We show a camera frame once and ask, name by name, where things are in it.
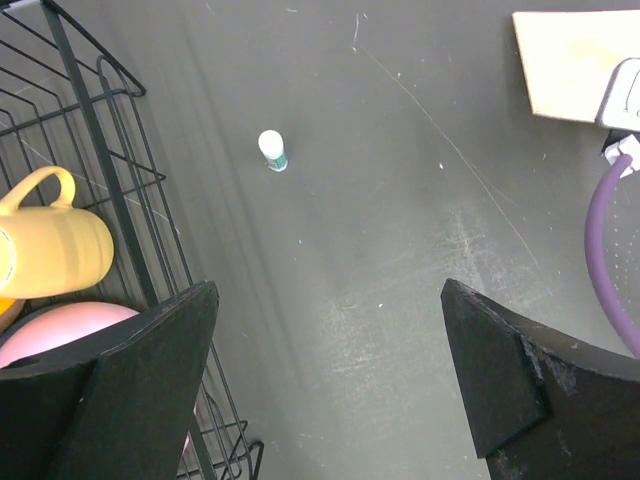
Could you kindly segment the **white green glue stick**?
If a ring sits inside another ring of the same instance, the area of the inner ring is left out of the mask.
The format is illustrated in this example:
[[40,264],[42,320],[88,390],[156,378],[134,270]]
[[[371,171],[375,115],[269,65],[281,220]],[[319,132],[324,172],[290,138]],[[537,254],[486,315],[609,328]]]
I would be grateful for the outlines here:
[[285,154],[284,140],[279,132],[263,131],[258,137],[258,147],[270,170],[282,172],[287,168],[288,159]]

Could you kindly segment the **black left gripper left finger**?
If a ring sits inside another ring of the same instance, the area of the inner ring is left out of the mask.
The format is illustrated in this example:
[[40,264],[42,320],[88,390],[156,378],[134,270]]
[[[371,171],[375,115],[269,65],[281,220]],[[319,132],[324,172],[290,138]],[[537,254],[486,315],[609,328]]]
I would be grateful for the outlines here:
[[218,308],[200,282],[3,368],[2,478],[175,478]]

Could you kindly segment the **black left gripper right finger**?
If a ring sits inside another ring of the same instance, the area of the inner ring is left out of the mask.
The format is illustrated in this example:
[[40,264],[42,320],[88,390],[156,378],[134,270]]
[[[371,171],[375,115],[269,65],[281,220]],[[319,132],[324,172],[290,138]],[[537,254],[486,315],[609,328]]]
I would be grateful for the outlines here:
[[476,455],[491,478],[638,478],[638,360],[454,279],[441,305]]

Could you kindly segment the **cream letter paper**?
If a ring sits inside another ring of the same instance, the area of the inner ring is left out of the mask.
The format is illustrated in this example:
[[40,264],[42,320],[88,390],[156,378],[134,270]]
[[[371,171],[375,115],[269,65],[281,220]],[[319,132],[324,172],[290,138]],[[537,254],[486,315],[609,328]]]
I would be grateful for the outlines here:
[[616,68],[639,56],[639,11],[512,14],[531,111],[594,123]]

